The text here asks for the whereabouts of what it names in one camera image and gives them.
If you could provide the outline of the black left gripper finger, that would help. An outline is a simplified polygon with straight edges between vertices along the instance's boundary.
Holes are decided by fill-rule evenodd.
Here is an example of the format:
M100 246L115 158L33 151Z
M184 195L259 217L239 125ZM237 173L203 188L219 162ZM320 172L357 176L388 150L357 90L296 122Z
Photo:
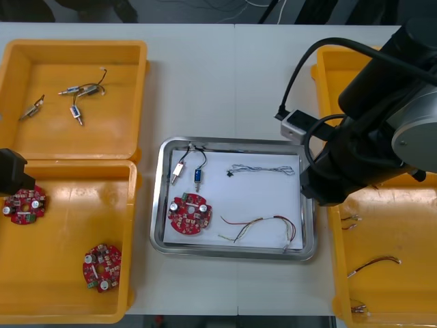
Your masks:
M24 172L27 160L17 152L9 149L1 149L1 173L3 175L19 175Z
M17 194L21 189L33 190L36 180L31 176L24 174L20 178L1 177L1 196L10 196Z

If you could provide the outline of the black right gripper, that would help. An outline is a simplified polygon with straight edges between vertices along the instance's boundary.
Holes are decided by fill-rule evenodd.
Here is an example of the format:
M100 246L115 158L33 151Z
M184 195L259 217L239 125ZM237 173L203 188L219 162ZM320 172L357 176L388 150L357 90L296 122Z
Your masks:
M357 190L354 158L346 145L327 145L300 174L302 194L321 206L336 206Z

